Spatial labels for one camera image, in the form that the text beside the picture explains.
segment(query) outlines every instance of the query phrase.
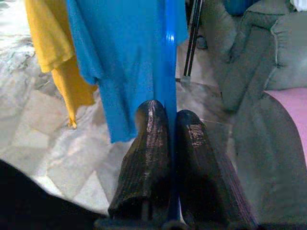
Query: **marble floor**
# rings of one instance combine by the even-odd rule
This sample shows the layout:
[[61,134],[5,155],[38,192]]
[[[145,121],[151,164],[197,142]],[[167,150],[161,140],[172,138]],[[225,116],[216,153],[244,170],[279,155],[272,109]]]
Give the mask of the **marble floor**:
[[[10,20],[17,12],[20,21]],[[10,28],[0,32],[0,159],[49,193],[106,214],[133,140],[109,143],[99,92],[94,105],[79,109],[77,129],[68,128],[64,101],[37,63],[22,0],[0,1],[0,24]],[[177,78],[187,46],[177,50]],[[191,81],[177,83],[178,111],[194,111],[214,146],[232,157],[232,115],[223,110],[206,50],[196,50]]]

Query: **gray sofa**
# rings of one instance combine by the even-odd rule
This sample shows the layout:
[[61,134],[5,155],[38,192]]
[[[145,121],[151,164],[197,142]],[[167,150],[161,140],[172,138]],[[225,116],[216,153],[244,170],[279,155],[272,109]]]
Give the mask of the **gray sofa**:
[[236,111],[238,175],[257,220],[306,223],[302,138],[265,91],[307,87],[307,12],[260,0],[237,17],[223,0],[206,0],[201,27],[225,109]]

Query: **yellow shirt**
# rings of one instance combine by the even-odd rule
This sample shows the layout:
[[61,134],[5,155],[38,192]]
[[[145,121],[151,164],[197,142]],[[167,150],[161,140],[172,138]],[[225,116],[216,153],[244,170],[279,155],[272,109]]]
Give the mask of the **yellow shirt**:
[[81,105],[94,103],[95,86],[80,76],[74,53],[65,0],[25,0],[28,22],[42,72],[52,72],[64,97],[70,125]]

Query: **blue pole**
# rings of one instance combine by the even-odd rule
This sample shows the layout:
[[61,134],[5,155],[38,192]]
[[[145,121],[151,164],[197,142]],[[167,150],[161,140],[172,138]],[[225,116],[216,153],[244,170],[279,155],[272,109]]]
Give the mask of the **blue pole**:
[[165,99],[165,110],[169,124],[169,149],[172,157],[172,190],[169,219],[179,219],[179,196],[176,186],[176,149],[175,127],[177,116],[176,100],[176,0],[165,0],[165,49],[164,49],[164,78],[167,79],[165,90],[169,97]]

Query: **pink fabric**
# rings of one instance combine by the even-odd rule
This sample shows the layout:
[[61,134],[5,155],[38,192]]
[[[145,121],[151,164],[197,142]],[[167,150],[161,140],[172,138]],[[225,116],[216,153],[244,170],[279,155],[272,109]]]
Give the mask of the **pink fabric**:
[[301,138],[307,166],[307,88],[265,92],[279,101],[294,121]]

